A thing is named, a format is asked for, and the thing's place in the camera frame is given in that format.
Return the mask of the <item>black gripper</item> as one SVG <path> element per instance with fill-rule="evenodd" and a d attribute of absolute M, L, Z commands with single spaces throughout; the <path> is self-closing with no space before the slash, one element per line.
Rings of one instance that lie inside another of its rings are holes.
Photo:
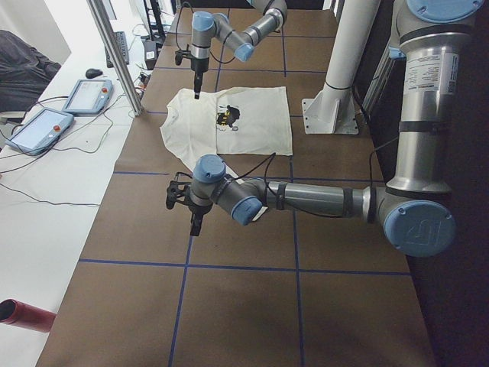
<path fill-rule="evenodd" d="M 175 64 L 179 66 L 183 59 L 190 60 L 191 70 L 194 71 L 194 98 L 199 99 L 203 74 L 209 69 L 209 48 L 200 47 L 195 44 L 187 45 L 186 49 L 180 49 L 175 52 Z"/>
<path fill-rule="evenodd" d="M 190 235 L 199 236 L 203 217 L 211 210 L 211 200 L 197 196 L 192 191 L 191 182 L 181 181 L 180 175 L 192 179 L 190 174 L 176 172 L 175 177 L 167 187 L 166 207 L 172 209 L 176 203 L 187 206 L 192 213 Z"/>

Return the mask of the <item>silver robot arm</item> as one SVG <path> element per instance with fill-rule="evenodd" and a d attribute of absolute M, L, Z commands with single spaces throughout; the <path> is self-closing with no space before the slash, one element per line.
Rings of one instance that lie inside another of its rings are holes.
<path fill-rule="evenodd" d="M 215 38 L 241 62 L 249 60 L 256 46 L 287 19 L 285 1 L 248 1 L 262 18 L 237 32 L 223 14 L 196 11 L 192 19 L 192 43 L 176 51 L 175 61 L 191 61 L 194 96 L 201 94 L 208 70 L 210 47 Z M 332 134 L 346 122 L 345 103 L 352 105 L 349 90 L 371 32 L 381 1 L 345 1 L 325 84 L 314 99 L 303 99 L 306 134 Z M 167 188 L 168 209 L 175 203 L 192 213 L 190 235 L 198 236 L 202 221 L 213 204 L 234 221 L 249 224 L 263 207 L 296 209 L 326 218 L 361 216 L 379 222 L 387 240 L 405 255 L 429 257 L 443 252 L 455 238 L 455 219 L 442 204 L 451 189 L 442 166 L 450 129 L 452 102 L 461 49 L 470 41 L 476 12 L 485 1 L 395 1 L 389 44 L 391 59 L 406 59 L 403 101 L 394 177 L 385 188 L 363 190 L 307 184 L 233 178 L 216 154 L 197 153 L 190 164 L 190 182 Z"/>
<path fill-rule="evenodd" d="M 175 64 L 184 59 L 190 61 L 194 72 L 194 98 L 198 99 L 202 90 L 203 75 L 209 70 L 212 39 L 220 41 L 233 52 L 234 58 L 248 61 L 254 49 L 265 37 L 279 31 L 287 20 L 288 7 L 285 1 L 249 1 L 251 7 L 261 13 L 261 18 L 244 31 L 236 31 L 222 13 L 195 11 L 192 17 L 191 43 L 185 49 L 175 52 Z"/>

